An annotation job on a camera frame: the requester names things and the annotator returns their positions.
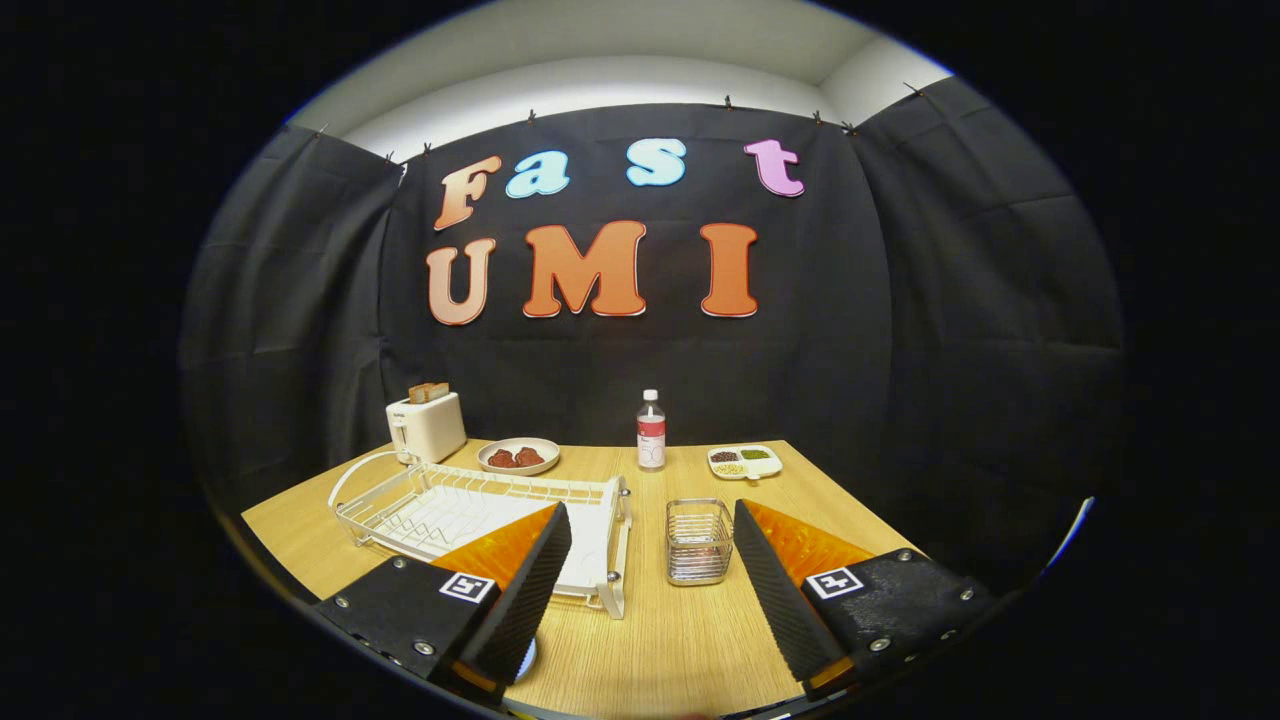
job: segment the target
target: ceiling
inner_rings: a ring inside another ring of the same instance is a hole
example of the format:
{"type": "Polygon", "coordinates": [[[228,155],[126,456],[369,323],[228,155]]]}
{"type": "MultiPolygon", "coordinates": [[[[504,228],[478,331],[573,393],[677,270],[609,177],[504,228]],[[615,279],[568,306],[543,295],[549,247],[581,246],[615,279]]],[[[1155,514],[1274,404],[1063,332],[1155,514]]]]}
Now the ceiling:
{"type": "Polygon", "coordinates": [[[877,36],[803,0],[498,0],[384,53],[291,122],[343,136],[451,85],[602,55],[694,58],[818,86],[877,36]]]}

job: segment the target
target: plate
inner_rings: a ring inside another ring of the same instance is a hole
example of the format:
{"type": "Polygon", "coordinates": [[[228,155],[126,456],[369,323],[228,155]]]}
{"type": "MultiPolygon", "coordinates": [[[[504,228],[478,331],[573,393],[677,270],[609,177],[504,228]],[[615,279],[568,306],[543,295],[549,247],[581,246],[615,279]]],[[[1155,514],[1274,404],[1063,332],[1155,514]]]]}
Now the plate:
{"type": "Polygon", "coordinates": [[[543,470],[547,470],[559,460],[559,446],[549,439],[536,438],[536,437],[517,437],[509,439],[499,439],[498,442],[490,442],[489,445],[480,448],[476,454],[476,461],[480,462],[480,468],[488,473],[499,473],[503,475],[536,475],[543,470]],[[511,451],[516,455],[525,447],[532,447],[538,451],[538,455],[545,460],[540,465],[530,465],[529,468],[495,468],[488,462],[489,457],[499,450],[511,451]]]}
{"type": "Polygon", "coordinates": [[[735,445],[728,447],[713,447],[707,451],[707,464],[710,465],[712,473],[722,480],[759,480],[768,475],[776,475],[782,470],[782,461],[778,460],[776,452],[764,447],[763,445],[735,445]],[[768,454],[768,457],[762,457],[759,460],[744,460],[744,450],[756,450],[768,454]],[[732,452],[737,455],[737,460],[724,460],[717,462],[712,460],[712,456],[717,452],[732,452]],[[726,465],[739,465],[742,468],[741,473],[733,473],[726,465]]]}

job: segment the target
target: metal wire basket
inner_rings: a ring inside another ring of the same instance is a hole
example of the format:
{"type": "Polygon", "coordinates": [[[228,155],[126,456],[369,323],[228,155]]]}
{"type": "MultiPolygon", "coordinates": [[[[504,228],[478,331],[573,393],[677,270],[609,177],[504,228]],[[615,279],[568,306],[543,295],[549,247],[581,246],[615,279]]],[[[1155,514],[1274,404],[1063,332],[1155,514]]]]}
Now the metal wire basket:
{"type": "Polygon", "coordinates": [[[733,557],[733,520],[714,497],[667,503],[667,580],[673,585],[713,585],[724,579],[733,557]]]}
{"type": "Polygon", "coordinates": [[[430,562],[550,502],[563,502],[573,544],[556,593],[581,597],[622,619],[631,530],[631,491],[622,475],[605,482],[559,480],[417,462],[347,502],[337,501],[361,465],[393,454],[375,454],[351,466],[329,495],[329,507],[357,546],[371,541],[430,562]]]}

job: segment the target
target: dish rack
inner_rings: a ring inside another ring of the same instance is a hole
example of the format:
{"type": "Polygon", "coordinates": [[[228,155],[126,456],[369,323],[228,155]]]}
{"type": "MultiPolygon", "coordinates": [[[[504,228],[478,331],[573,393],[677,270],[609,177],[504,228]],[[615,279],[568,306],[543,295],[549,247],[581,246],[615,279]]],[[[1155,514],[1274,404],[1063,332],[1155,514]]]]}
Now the dish rack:
{"type": "Polygon", "coordinates": [[[347,479],[381,455],[396,452],[370,455],[352,465],[329,495],[329,507],[356,546],[375,542],[430,562],[553,502],[563,502],[573,543],[554,592],[581,597],[589,607],[622,619],[631,533],[626,478],[614,475],[603,483],[559,480],[415,462],[360,496],[335,502],[347,479]]]}

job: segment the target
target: blue letter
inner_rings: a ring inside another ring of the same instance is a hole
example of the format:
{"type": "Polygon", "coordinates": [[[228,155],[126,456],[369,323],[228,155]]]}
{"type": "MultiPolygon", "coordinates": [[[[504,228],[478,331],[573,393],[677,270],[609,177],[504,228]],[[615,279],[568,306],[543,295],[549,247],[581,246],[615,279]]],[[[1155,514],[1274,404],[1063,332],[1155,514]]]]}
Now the blue letter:
{"type": "Polygon", "coordinates": [[[672,138],[637,140],[627,149],[627,160],[639,167],[627,168],[631,184],[672,184],[685,177],[685,143],[672,138]]]}
{"type": "Polygon", "coordinates": [[[568,155],[559,150],[548,150],[530,155],[516,163],[516,177],[507,183],[509,197],[529,197],[532,193],[556,195],[568,184],[568,155]]]}

